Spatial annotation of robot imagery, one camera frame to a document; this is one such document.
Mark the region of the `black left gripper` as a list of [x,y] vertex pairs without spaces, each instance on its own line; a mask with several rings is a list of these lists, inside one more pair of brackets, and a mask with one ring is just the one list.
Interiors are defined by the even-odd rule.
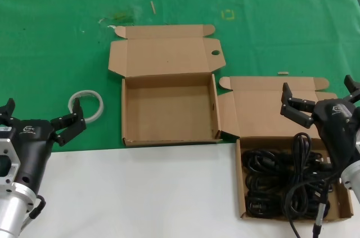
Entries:
[[71,114],[54,118],[49,122],[40,119],[13,119],[14,109],[13,98],[9,98],[7,103],[1,106],[1,139],[10,139],[20,160],[14,181],[37,193],[54,142],[64,146],[86,130],[83,110],[79,99],[76,98]]

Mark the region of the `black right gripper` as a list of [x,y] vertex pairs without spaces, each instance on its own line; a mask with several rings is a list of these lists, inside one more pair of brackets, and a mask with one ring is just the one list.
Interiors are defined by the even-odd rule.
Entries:
[[351,75],[346,75],[344,84],[349,95],[343,99],[328,99],[315,103],[293,97],[289,85],[284,83],[280,111],[281,115],[307,129],[314,122],[331,162],[338,171],[359,159],[356,154],[359,108],[354,103],[360,99],[360,83],[354,81]]

